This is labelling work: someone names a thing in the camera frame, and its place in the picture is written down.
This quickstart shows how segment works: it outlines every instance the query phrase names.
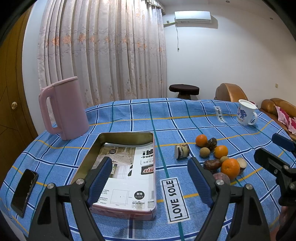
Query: smartphone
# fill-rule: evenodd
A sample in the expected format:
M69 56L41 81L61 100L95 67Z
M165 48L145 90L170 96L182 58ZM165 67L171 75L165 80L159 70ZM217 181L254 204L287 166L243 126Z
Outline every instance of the smartphone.
M26 169L17 185L10 205L21 218L24 217L27 203L37 179L38 173Z

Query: pink floral cushion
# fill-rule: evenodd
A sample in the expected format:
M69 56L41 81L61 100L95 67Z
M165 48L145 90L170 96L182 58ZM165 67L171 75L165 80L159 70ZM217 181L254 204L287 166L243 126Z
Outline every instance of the pink floral cushion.
M291 118L288 116L288 114L281 108L276 106L276 111L278 112L278 121L283 123L288 131L290 131L292 134L296 134L296 118Z

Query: white cup with cartoon print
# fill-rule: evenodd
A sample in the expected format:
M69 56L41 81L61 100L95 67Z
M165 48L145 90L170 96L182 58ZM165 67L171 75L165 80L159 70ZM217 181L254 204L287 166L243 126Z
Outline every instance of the white cup with cartoon print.
M237 109L237 122L247 126L247 125L254 125L257 120L258 116L255 110L258 109L252 102L247 100L239 100L239 107Z

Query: white wall-mounted air conditioner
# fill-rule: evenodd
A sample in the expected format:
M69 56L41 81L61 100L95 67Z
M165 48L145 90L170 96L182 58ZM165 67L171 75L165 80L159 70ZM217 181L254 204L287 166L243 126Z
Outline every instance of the white wall-mounted air conditioner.
M175 12L176 23L212 23L211 14L207 11Z

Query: orange fruit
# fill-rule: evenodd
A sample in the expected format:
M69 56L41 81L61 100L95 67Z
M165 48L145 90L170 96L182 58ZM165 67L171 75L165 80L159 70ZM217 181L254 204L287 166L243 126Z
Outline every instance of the orange fruit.
M195 139L195 143L199 147L205 147L205 145L207 144L206 135L201 134L201 135L197 136L196 139Z
M227 156L227 155L228 155L228 149L224 145L217 146L214 149L214 156L217 157L218 159L220 159L223 156Z
M240 171L239 163L234 158L229 158L222 163L221 172L226 174L230 180L235 179Z

